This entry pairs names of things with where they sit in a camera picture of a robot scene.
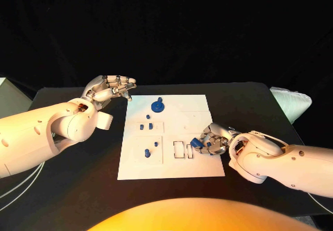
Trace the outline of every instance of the blue object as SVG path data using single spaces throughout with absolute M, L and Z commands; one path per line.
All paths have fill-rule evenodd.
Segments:
M 205 145 L 203 145 L 203 143 L 196 139 L 196 138 L 193 138 L 193 140 L 192 140 L 192 142 L 190 142 L 190 145 L 192 145 L 192 147 L 205 147 Z
M 150 157 L 148 149 L 144 150 L 144 156 L 146 156 L 147 158 Z
M 151 104 L 151 110 L 153 112 L 161 112 L 164 110 L 164 104 L 161 103 L 161 97 L 158 97 L 158 100 Z

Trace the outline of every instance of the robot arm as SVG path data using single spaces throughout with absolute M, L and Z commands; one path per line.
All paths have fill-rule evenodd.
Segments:
M 98 110 L 111 98 L 131 96 L 135 80 L 98 76 L 81 98 L 0 119 L 0 178 L 30 168 L 85 141 L 95 127 L 109 129 L 112 116 Z
M 267 177 L 271 177 L 291 189 L 333 197 L 331 149 L 288 145 L 259 132 L 235 134 L 231 128 L 216 129 L 216 126 L 219 125 L 213 124 L 212 126 L 210 124 L 209 127 L 213 128 L 210 132 L 205 130 L 200 140 L 196 138 L 192 140 L 192 146 L 199 152 L 216 154 L 216 147 L 210 149 L 215 145 L 220 146 L 223 150 L 229 148 L 229 166 L 246 180 L 261 184 Z M 203 136 L 208 136 L 209 141 L 213 141 L 212 137 L 223 137 L 226 140 L 218 143 L 213 141 L 215 144 L 205 147 Z M 278 141 L 282 147 L 267 137 Z

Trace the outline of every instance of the puzzle board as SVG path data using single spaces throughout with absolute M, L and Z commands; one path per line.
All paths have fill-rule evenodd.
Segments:
M 164 110 L 156 113 L 151 111 L 151 103 L 158 97 L 163 98 Z M 220 156 L 200 154 L 189 146 L 192 139 L 200 136 L 212 123 L 206 96 L 133 95 L 131 98 L 127 105 L 118 180 L 225 176 Z

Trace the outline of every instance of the white cable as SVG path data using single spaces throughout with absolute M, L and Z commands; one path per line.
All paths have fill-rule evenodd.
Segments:
M 32 176 L 35 175 L 36 171 L 39 170 L 42 164 L 37 166 L 37 168 L 35 169 L 33 173 L 32 173 L 30 176 L 26 178 L 26 180 L 24 180 L 24 181 L 23 181 L 7 193 L 4 193 L 4 194 L 0 196 L 0 198 L 3 198 L 3 197 L 4 197 L 19 186 L 32 178 Z
M 313 200 L 317 202 L 317 204 L 323 207 L 323 209 L 333 214 L 333 212 L 323 206 L 323 204 L 314 199 L 313 195 L 307 193 L 308 196 L 313 198 Z
M 40 174 L 40 171 L 42 171 L 42 169 L 43 169 L 43 164 L 45 164 L 45 162 L 40 164 L 40 169 L 39 169 L 39 172 L 37 172 L 37 174 L 36 174 L 36 176 L 35 176 L 35 179 L 33 179 L 33 181 L 32 181 L 32 183 L 29 184 L 29 186 L 26 187 L 26 189 L 24 189 L 24 191 L 20 193 L 20 195 L 16 197 L 16 199 L 0 209 L 0 211 L 19 199 L 19 197 L 23 195 L 23 193 L 27 191 L 27 189 L 30 188 L 30 186 L 32 186 L 32 184 L 33 184 L 33 182 L 35 182 L 35 180 L 36 180 L 36 178 L 37 178 L 37 176 L 39 176 L 39 174 Z

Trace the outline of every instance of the white pillow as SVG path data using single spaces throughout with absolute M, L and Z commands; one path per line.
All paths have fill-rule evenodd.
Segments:
M 290 123 L 293 124 L 310 107 L 313 100 L 306 94 L 301 94 L 297 91 L 290 91 L 284 88 L 271 87 L 271 92 Z

